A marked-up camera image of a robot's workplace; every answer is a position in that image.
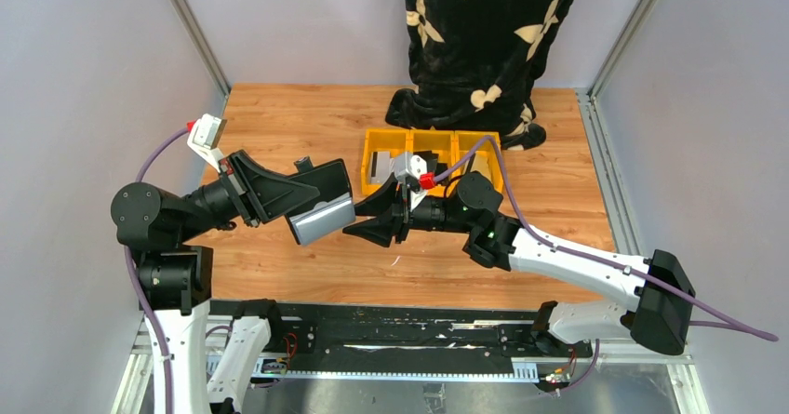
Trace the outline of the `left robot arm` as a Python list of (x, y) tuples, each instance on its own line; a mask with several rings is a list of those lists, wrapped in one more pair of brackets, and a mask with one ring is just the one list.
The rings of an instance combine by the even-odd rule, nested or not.
[(261, 352), (286, 338), (274, 300), (244, 300), (232, 317), (220, 363), (207, 373), (207, 321), (214, 252), (194, 244), (212, 230), (230, 231), (237, 220), (257, 227), (315, 206), (321, 175), (346, 182), (342, 162), (314, 166), (308, 158), (283, 175), (239, 151), (219, 162), (210, 184), (179, 196), (136, 180), (111, 204), (118, 242), (144, 312), (154, 358), (154, 409), (158, 413), (238, 413)]

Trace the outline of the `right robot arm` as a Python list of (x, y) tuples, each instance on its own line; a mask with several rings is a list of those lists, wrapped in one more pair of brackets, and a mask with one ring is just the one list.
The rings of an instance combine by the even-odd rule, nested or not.
[(695, 290), (676, 255), (660, 249), (649, 257), (621, 255), (523, 225), (499, 211), (502, 194), (478, 172), (460, 177), (446, 196), (419, 203), (411, 196), (390, 178), (356, 205), (362, 220), (344, 233), (381, 247), (403, 242), (412, 230), (465, 234), (463, 252), (485, 268), (542, 274), (604, 297), (544, 303), (538, 328), (557, 341), (631, 338), (658, 354), (684, 353)]

